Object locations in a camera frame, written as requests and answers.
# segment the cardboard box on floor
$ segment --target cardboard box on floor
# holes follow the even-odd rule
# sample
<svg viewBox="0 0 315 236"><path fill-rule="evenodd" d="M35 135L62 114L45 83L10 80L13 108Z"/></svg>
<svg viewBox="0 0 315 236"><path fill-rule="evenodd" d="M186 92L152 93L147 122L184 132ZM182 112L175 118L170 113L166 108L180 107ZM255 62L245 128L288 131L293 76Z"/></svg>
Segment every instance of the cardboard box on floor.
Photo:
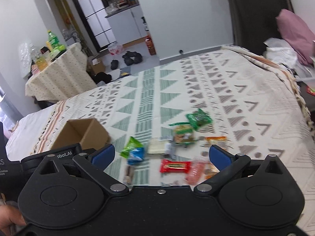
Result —
<svg viewBox="0 0 315 236"><path fill-rule="evenodd" d="M105 66L101 59L94 59L94 57L88 57L88 67L92 70L92 74L96 75L100 72L105 72Z"/></svg>
<svg viewBox="0 0 315 236"><path fill-rule="evenodd" d="M94 118L68 120L55 140L51 150L80 143L83 150L99 150L111 139L104 127Z"/></svg>

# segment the pillow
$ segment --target pillow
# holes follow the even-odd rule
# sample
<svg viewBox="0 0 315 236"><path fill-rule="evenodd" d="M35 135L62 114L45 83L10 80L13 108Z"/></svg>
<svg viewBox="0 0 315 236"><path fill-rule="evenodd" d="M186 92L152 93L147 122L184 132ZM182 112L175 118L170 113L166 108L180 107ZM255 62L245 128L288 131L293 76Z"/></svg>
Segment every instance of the pillow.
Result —
<svg viewBox="0 0 315 236"><path fill-rule="evenodd" d="M286 9L281 10L276 20L282 38L298 53L299 62L304 65L312 64L315 34L308 25L299 16Z"/></svg>

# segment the headboard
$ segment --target headboard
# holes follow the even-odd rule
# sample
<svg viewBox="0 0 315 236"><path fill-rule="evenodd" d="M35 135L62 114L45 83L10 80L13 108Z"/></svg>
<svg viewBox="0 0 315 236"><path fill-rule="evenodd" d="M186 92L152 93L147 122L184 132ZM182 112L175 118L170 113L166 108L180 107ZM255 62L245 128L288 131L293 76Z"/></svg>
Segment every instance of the headboard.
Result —
<svg viewBox="0 0 315 236"><path fill-rule="evenodd" d="M282 9L293 12L291 0L229 0L234 44L262 55L264 41L281 38L276 17Z"/></svg>

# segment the red candy wrapper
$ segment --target red candy wrapper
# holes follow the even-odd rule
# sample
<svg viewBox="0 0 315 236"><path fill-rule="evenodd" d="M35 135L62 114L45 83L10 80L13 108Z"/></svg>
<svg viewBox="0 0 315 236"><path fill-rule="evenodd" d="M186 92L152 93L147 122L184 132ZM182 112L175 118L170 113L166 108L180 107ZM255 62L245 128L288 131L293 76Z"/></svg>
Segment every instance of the red candy wrapper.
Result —
<svg viewBox="0 0 315 236"><path fill-rule="evenodd" d="M191 166L191 161L170 161L170 160L162 160L161 162L161 173L169 173L169 172L181 172L188 173Z"/></svg>

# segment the sliding door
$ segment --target sliding door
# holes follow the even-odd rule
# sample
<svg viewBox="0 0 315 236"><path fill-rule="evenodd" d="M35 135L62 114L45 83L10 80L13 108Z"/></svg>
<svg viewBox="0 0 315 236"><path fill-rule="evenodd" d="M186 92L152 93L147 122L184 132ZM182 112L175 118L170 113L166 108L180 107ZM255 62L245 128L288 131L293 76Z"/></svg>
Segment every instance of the sliding door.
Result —
<svg viewBox="0 0 315 236"><path fill-rule="evenodd" d="M102 0L73 0L89 36L99 52L115 42Z"/></svg>

